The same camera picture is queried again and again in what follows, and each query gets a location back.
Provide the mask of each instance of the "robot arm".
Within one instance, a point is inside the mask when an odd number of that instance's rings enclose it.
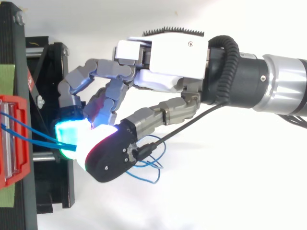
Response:
[[[164,28],[120,41],[114,61],[89,60],[59,85],[64,116],[87,114],[94,126],[113,125],[120,103],[132,85],[181,97],[142,108],[122,120],[117,131],[87,155],[86,170],[98,181],[115,179],[148,156],[136,142],[161,125],[192,118],[204,104],[253,108],[281,115],[307,115],[307,62],[300,59],[239,53],[228,36],[209,42],[203,33]],[[76,93],[94,76],[111,79],[80,113]]]

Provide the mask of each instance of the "blue led light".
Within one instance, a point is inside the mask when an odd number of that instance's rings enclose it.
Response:
[[[63,121],[58,122],[55,125],[56,138],[58,141],[77,145],[81,138],[83,138],[83,133],[91,130],[92,125],[87,120],[73,120],[73,121]],[[68,159],[76,159],[76,154],[74,151],[60,149],[61,153]]]

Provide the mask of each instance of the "white wall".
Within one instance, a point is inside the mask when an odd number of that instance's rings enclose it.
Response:
[[[243,52],[307,59],[303,0],[14,2],[27,13],[27,36],[49,35],[70,48],[71,70],[89,58],[111,58],[120,39],[165,25],[203,30],[208,38],[230,35]],[[89,99],[104,83],[95,81],[81,96]],[[174,96],[131,90],[118,118]],[[76,203],[39,215],[39,229],[307,229],[306,136],[276,115],[223,108],[167,142],[156,185],[126,174],[100,184],[75,165]]]

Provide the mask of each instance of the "metal bolt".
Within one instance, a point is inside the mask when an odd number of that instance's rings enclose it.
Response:
[[[23,11],[18,11],[14,19],[17,24],[25,25],[25,14]]]
[[[267,79],[267,77],[264,76],[264,75],[262,75],[262,76],[260,77],[260,81],[262,81],[262,82],[264,82],[266,79]]]
[[[69,49],[68,49],[67,47],[63,48],[63,55],[66,56],[66,57],[68,57],[69,54],[70,54]]]
[[[36,104],[39,109],[43,108],[43,105],[45,104],[45,100],[42,98],[41,95],[37,97]]]

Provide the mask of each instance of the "coiled cable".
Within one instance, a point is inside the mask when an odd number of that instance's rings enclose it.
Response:
[[[230,103],[230,91],[239,65],[240,52],[233,38],[221,35],[209,40],[209,48],[224,48],[226,57],[221,77],[217,84],[215,103]]]

